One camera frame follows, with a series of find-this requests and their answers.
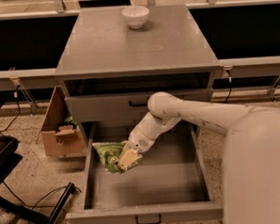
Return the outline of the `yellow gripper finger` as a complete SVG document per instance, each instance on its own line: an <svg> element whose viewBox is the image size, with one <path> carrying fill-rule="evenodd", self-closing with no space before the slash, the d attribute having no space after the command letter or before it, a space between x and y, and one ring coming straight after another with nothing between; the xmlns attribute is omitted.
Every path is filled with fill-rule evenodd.
<svg viewBox="0 0 280 224"><path fill-rule="evenodd" d="M117 163L117 166L123 170L127 171L133 166L137 165L142 159L142 155L138 153L137 149L127 150L120 155L120 159Z"/></svg>

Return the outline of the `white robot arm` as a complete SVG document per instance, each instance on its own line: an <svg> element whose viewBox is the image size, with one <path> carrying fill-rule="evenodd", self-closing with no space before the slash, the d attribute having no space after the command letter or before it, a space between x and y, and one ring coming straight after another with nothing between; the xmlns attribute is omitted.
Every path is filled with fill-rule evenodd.
<svg viewBox="0 0 280 224"><path fill-rule="evenodd" d="M181 100L157 92L117 165L129 167L181 120L223 135L223 224L280 224L280 108Z"/></svg>

